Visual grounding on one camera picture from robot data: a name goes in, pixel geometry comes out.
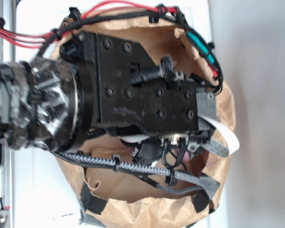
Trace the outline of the foil wrapped robot arm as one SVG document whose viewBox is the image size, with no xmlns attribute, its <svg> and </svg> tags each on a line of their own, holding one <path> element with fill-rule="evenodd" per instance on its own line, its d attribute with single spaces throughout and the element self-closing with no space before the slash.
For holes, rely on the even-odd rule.
<svg viewBox="0 0 285 228">
<path fill-rule="evenodd" d="M 210 140 L 216 118 L 201 81 L 175 71 L 170 55 L 154 63 L 138 42 L 83 32 L 56 60 L 0 63 L 0 143 L 14 150 L 75 152 L 100 129 L 151 164 Z"/>
</svg>

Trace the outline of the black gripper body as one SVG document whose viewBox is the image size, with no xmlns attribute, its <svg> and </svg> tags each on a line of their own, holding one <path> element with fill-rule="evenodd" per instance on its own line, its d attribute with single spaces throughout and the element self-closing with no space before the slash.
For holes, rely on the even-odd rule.
<svg viewBox="0 0 285 228">
<path fill-rule="evenodd" d="M 175 149 L 179 166 L 186 151 L 211 139 L 214 93 L 175 71 L 170 55 L 156 64 L 138 42 L 90 32 L 63 44 L 60 55 L 77 68 L 85 122 L 135 147 L 135 163 L 169 166 Z"/>
</svg>

